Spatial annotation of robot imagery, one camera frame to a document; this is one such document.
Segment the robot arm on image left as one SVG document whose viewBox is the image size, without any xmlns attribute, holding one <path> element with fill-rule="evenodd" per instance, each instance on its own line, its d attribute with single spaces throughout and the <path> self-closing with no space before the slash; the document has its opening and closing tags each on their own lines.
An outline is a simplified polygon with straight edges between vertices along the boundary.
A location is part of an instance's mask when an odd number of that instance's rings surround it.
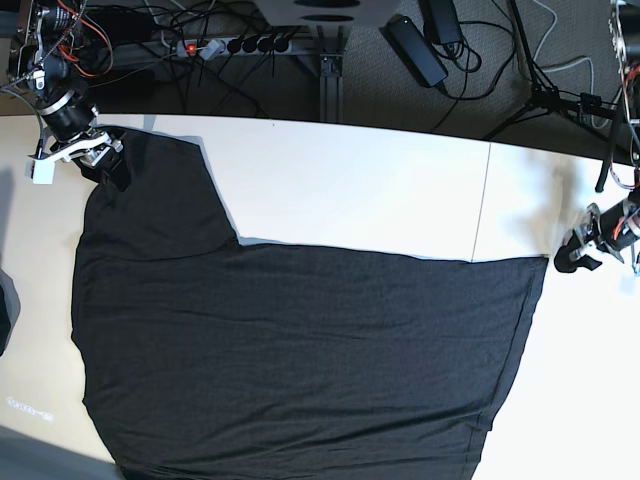
<svg viewBox="0 0 640 480">
<path fill-rule="evenodd" d="M 98 106 L 90 100 L 87 81 L 98 77 L 81 66 L 96 40 L 108 52 L 110 38 L 86 14 L 87 1 L 22 1 L 10 43 L 7 82 L 1 92 L 24 102 L 38 124 L 28 174 L 34 184 L 54 180 L 59 163 L 73 163 L 84 178 L 109 183 L 120 191 L 130 185 L 124 159 L 124 132 L 96 125 Z"/>
</svg>

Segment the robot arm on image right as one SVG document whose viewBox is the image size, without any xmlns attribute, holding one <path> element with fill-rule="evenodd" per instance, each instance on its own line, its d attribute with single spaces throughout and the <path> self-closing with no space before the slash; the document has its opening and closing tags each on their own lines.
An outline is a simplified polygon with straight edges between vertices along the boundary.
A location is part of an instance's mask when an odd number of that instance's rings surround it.
<svg viewBox="0 0 640 480">
<path fill-rule="evenodd" d="M 573 229 L 567 232 L 554 257 L 560 273 L 574 273 L 580 268 L 593 271 L 602 262 L 590 254 L 599 251 L 618 261 L 622 251 L 630 250 L 631 267 L 639 274 L 639 3 L 613 1 L 609 28 L 618 62 L 621 94 L 613 110 L 607 153 L 603 159 L 595 191 L 604 191 L 607 179 L 625 190 L 627 195 L 606 211 L 597 204 L 588 205 Z M 633 182 L 625 184 L 614 171 L 614 147 L 622 128 L 630 134 L 629 158 L 634 168 Z"/>
</svg>

